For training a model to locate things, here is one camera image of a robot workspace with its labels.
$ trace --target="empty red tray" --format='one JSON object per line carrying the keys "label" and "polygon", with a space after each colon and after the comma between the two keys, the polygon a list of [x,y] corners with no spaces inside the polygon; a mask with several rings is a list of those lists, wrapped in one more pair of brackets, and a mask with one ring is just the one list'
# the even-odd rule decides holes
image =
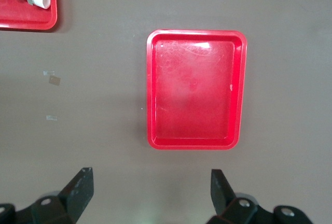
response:
{"label": "empty red tray", "polygon": [[156,149],[239,139],[247,41],[237,31],[157,30],[147,41],[147,137]]}
{"label": "empty red tray", "polygon": [[0,0],[0,28],[49,30],[57,18],[57,0],[51,0],[47,10],[31,6],[26,0]]}

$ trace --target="red plastic tray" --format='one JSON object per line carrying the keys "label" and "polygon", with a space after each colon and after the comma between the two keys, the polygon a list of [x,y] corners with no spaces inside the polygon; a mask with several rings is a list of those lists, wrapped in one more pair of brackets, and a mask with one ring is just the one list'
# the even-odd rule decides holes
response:
{"label": "red plastic tray", "polygon": [[57,0],[51,0],[47,10],[31,6],[26,0],[0,0],[0,28],[49,30],[57,18]]}
{"label": "red plastic tray", "polygon": [[147,137],[156,149],[239,139],[247,41],[237,31],[157,30],[147,41]]}

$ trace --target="black bracket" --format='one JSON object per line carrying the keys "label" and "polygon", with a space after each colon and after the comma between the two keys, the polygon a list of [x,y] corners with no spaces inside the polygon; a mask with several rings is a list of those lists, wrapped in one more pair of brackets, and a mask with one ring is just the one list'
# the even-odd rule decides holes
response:
{"label": "black bracket", "polygon": [[0,224],[75,224],[92,196],[92,168],[83,168],[56,196],[42,197],[18,212],[12,204],[0,204]]}
{"label": "black bracket", "polygon": [[211,198],[217,215],[207,224],[313,224],[301,210],[277,206],[273,213],[247,198],[237,198],[221,170],[212,170]]}

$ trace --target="metal bolt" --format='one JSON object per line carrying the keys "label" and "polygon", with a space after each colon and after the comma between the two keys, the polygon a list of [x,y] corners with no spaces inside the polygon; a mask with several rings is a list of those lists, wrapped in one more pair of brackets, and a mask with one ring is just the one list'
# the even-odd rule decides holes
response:
{"label": "metal bolt", "polygon": [[42,206],[45,206],[45,205],[50,204],[50,203],[51,203],[51,199],[47,198],[47,199],[42,200],[42,202],[40,204]]}
{"label": "metal bolt", "polygon": [[284,207],[281,209],[281,212],[285,215],[285,216],[290,216],[290,217],[294,217],[295,214],[292,210],[290,210],[289,208],[287,207]]}
{"label": "metal bolt", "polygon": [[249,203],[249,201],[247,201],[247,200],[245,200],[245,199],[241,199],[241,200],[239,201],[239,203],[240,203],[240,205],[241,205],[242,207],[250,207],[250,203]]}

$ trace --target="gray table surface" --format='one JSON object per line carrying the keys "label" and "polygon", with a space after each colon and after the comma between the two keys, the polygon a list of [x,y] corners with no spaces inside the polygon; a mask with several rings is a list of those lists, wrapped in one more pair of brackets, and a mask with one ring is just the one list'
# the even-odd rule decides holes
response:
{"label": "gray table surface", "polygon": [[[293,205],[330,223],[331,0],[59,0],[59,13],[53,33],[0,31],[0,202],[24,208],[92,166],[95,195],[79,223],[203,224],[218,168],[267,210]],[[155,29],[246,35],[234,149],[148,145],[146,39]]]}

